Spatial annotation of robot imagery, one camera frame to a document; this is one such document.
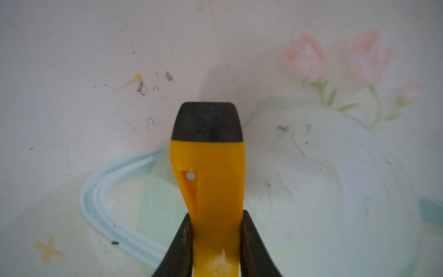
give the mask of black clamp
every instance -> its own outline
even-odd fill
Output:
[[[192,225],[189,214],[186,214],[153,277],[191,277],[192,264]],[[242,277],[282,276],[246,210],[243,211],[241,222],[240,267]]]

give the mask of small round hole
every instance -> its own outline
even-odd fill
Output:
[[[188,180],[192,181],[195,179],[195,174],[192,171],[189,171],[188,173],[186,173],[186,178],[188,178]]]

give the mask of yellow plastic handle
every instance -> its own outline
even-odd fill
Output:
[[[170,155],[193,228],[194,276],[238,276],[244,143],[172,140]]]

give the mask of pink tulip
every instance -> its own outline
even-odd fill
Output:
[[[292,40],[285,58],[295,75],[304,81],[315,82],[325,72],[326,60],[323,50],[310,35],[304,34],[299,40]]]
[[[392,59],[393,49],[380,49],[379,40],[380,33],[372,29],[355,36],[351,45],[351,72],[355,79],[365,86],[379,82]]]

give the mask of dirt spot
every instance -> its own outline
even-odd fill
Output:
[[[154,119],[152,117],[148,117],[145,121],[145,128],[149,129],[152,125],[154,125]]]
[[[287,133],[289,131],[289,125],[286,125],[284,127],[282,125],[278,125],[276,129],[284,133]]]
[[[171,75],[169,72],[166,72],[166,74],[165,74],[165,78],[166,78],[168,81],[172,81],[172,80],[174,80],[174,78],[172,77],[172,75]]]
[[[140,92],[141,95],[146,95],[146,92],[148,92],[148,88],[143,82],[143,79],[140,80],[139,86],[137,88],[137,92]]]

